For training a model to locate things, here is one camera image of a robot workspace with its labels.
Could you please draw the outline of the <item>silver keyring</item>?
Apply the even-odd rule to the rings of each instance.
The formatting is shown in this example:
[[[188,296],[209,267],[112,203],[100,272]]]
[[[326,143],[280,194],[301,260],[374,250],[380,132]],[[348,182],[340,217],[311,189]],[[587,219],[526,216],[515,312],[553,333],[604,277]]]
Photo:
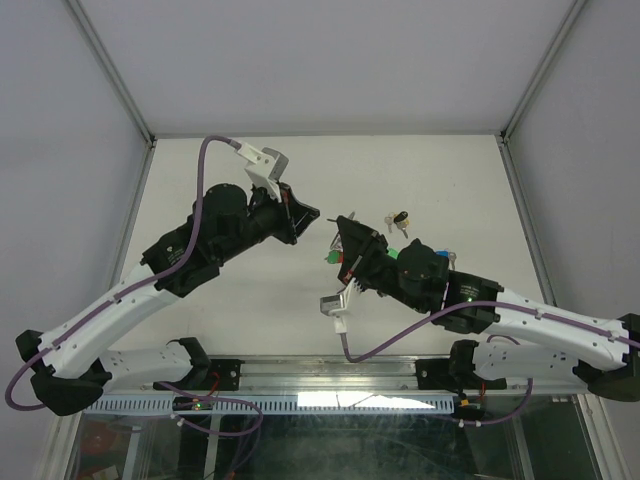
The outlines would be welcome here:
[[[355,218],[355,211],[352,211],[347,218],[350,220],[353,220]],[[329,252],[339,252],[342,253],[343,252],[343,246],[342,246],[342,240],[341,240],[341,235],[339,232],[336,233],[336,235],[334,236],[333,240],[330,243],[330,247],[329,247]]]

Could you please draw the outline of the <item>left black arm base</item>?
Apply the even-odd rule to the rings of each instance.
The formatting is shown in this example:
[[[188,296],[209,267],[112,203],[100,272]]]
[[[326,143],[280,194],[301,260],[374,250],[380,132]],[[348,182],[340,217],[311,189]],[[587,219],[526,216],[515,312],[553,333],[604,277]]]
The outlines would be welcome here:
[[[205,374],[193,379],[170,382],[184,391],[233,392],[240,386],[241,368],[244,362],[238,358],[211,358]]]

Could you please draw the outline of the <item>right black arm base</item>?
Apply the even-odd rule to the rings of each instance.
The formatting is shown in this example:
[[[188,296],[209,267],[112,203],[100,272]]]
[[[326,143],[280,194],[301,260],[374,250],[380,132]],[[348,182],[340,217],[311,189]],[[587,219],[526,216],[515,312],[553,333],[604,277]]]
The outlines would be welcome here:
[[[452,373],[448,358],[419,359],[414,362],[418,389],[422,391],[446,390],[459,393],[466,390],[505,390],[504,378],[485,380],[470,367],[462,372]]]

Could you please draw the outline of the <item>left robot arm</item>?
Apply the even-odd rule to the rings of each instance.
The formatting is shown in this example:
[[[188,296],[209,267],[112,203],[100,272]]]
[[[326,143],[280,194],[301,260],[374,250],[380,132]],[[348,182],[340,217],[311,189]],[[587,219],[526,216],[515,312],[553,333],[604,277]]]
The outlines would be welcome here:
[[[148,248],[129,275],[74,319],[48,332],[26,330],[16,339],[38,407],[58,416],[78,413],[104,394],[143,384],[183,390],[206,383],[210,360],[194,337],[155,349],[116,350],[135,326],[201,285],[248,249],[273,237],[294,245],[319,218],[285,183],[273,199],[263,187],[246,193],[233,184],[209,188],[184,224]]]

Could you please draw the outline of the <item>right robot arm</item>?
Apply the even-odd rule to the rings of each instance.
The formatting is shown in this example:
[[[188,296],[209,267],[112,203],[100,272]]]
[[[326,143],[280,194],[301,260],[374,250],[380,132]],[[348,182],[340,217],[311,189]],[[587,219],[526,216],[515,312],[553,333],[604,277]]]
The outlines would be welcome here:
[[[418,239],[391,256],[386,238],[374,229],[344,216],[335,223],[343,256],[338,278],[345,286],[391,298],[447,331],[515,339],[503,353],[476,341],[455,342],[447,363],[455,385],[557,375],[605,399],[638,401],[637,315],[606,319],[536,302],[450,269],[447,257]]]

